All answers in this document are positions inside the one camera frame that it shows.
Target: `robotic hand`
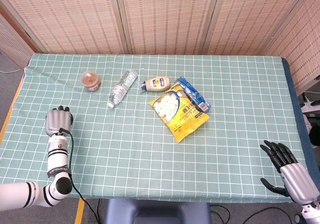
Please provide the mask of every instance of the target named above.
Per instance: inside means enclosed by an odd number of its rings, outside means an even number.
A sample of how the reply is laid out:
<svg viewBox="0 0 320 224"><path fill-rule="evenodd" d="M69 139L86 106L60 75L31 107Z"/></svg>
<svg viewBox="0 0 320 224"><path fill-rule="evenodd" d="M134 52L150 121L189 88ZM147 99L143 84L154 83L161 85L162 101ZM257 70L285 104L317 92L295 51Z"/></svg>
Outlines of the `robotic hand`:
<svg viewBox="0 0 320 224"><path fill-rule="evenodd" d="M262 184L271 192L291 197L302 206L302 216L308 224L320 224L320 205L317 201L320 193L305 167L298 163L291 150L282 143L264 141L260 147L270 157L284 183L284 188L271 185L261 178ZM301 216L295 217L296 223L302 223Z"/></svg>
<svg viewBox="0 0 320 224"><path fill-rule="evenodd" d="M48 178L54 180L44 188L36 182L0 185L0 211L34 205L52 207L66 198L72 190L68 168L67 135L73 116L68 107L59 106L47 113L45 131L48 141Z"/></svg>

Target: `green checkered tablecloth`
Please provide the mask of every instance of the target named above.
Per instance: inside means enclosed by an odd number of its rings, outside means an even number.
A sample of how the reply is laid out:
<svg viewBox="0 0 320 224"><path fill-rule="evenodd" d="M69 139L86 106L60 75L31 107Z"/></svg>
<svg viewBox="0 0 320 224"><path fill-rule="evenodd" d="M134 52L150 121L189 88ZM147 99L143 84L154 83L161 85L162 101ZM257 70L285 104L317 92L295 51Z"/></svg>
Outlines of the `green checkered tablecloth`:
<svg viewBox="0 0 320 224"><path fill-rule="evenodd" d="M107 109L128 68L140 81L186 77L212 105L210 119L177 144L148 105L162 92L140 93L138 80ZM101 78L98 91L83 88L86 70ZM72 174L85 198L286 202L260 182L283 185L259 144L281 141L305 164L279 57L35 54L0 147L0 183L52 181L45 116L59 105L74 116Z"/></svg>

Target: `yellow snack bag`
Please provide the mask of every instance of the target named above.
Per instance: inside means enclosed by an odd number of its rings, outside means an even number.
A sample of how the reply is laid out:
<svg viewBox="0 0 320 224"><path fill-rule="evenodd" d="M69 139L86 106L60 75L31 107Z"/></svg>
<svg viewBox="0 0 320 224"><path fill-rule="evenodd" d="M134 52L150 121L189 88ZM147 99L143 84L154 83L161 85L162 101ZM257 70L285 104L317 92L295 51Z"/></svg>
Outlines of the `yellow snack bag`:
<svg viewBox="0 0 320 224"><path fill-rule="evenodd" d="M199 112L191 103L179 82L149 105L170 128L178 143L209 119L208 114Z"/></svg>

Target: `black cable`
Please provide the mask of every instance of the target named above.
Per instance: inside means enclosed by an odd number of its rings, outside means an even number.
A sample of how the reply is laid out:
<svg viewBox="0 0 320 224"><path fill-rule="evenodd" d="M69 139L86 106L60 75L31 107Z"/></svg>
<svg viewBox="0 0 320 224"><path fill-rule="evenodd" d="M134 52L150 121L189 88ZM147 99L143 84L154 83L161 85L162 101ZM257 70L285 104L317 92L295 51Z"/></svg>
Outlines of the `black cable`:
<svg viewBox="0 0 320 224"><path fill-rule="evenodd" d="M98 206L96 207L96 214L98 215L99 222L101 223L100 215L99 215L99 205L100 205L100 199L98 201Z"/></svg>
<svg viewBox="0 0 320 224"><path fill-rule="evenodd" d="M262 213L262 212L264 212L264 211L266 211L266 210L269 210L269 209L277 209L277 210L282 211L284 214L286 214L286 216L289 218L290 223L292 224L291 218L289 217L288 213L286 213L286 212L285 212L284 210L282 210L281 208L276 208L276 207L265 208L265 209L262 209L262 210L259 211L259 212L256 212L256 213L252 214L250 217L248 217L248 218L243 222L243 224L245 224L245 223L246 223L250 218L252 218L254 215L259 214L259 213Z"/></svg>
<svg viewBox="0 0 320 224"><path fill-rule="evenodd" d="M71 137L71 152L70 152L70 158L69 158L69 169L71 170L72 153L73 153L73 151L74 151L74 138L73 138L72 134L71 134L68 130L66 130L66 129L60 128L60 129L59 129L59 132L60 132L60 133L65 132L65 133L69 134L70 137ZM75 187L74 181L72 180L72 174L69 174L69 177L70 177L72 186L73 186L73 188L75 189L75 191L79 194L79 196L80 196L80 198L82 199L82 201L84 201L84 202L88 205L88 207L90 208L90 210L93 212L93 214L94 214L94 216L95 216L95 219L96 219L96 222L97 222L98 224L101 224L100 218L98 219L96 213L94 212L94 210L92 209L92 207L90 206L90 204L83 198L83 196L81 195L81 193L80 193L80 192L78 191L78 189Z"/></svg>
<svg viewBox="0 0 320 224"><path fill-rule="evenodd" d="M231 217L231 214L230 214L230 211L229 211L229 209L228 209L228 208L226 208L226 207L224 207L224 206L221 206L221 205L218 205L218 204L212 204L212 205L210 205L210 207L220 207L220 208L225 209L225 210L228 212L228 214L229 214L228 220L226 221L226 223L225 223L225 224L227 224L227 223L229 222L230 217Z"/></svg>
<svg viewBox="0 0 320 224"><path fill-rule="evenodd" d="M225 224L224 220L222 219L222 217L220 216L219 213L215 212L215 211L211 211L211 213L217 214L217 216L220 218L222 224Z"/></svg>

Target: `floor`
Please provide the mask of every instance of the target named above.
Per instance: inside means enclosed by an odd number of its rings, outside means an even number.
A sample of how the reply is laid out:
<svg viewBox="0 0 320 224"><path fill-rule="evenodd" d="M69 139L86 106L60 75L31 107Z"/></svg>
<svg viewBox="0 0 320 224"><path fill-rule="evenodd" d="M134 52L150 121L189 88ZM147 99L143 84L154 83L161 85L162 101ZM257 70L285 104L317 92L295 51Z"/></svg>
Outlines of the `floor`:
<svg viewBox="0 0 320 224"><path fill-rule="evenodd" d="M0 54L0 70L1 71L14 71L19 69L14 63L8 60L3 54ZM15 73L0 73L0 128L3 125L3 122L6 118L8 110L10 108L12 99L16 93L19 82L23 76L22 71ZM320 83L316 87L313 87L311 91L320 91ZM320 99L320 94L308 94L310 100ZM97 209L98 200L97 199L88 199L87 200L94 210ZM63 202L60 202L58 205L52 208L43 208L43 207L31 207L20 210L12 210L1 213L2 224L11 224L11 223L20 223L20 224L29 224L29 223L46 223L46 224L72 224L75 223L75 218L78 208L78 199L68 198ZM106 208L108 205L107 200L102 200L99 207L99 213L101 220L104 220ZM287 212L294 223L295 214L300 213L301 207L294 203L281 203L281 204L221 204L230 211L230 221L228 224L241 224L249 216L258 212L264 208L268 207L278 207ZM226 223L228 219L228 213L226 210L220 207L212 207L212 211L217 212L223 219L223 222ZM213 224L222 224L219 216L215 213L211 214ZM95 224L96 220L94 215L91 213L88 207L85 207L83 217L83 224ZM290 221L288 217L279 210L267 210L262 212L253 218L251 218L246 224L289 224Z"/></svg>

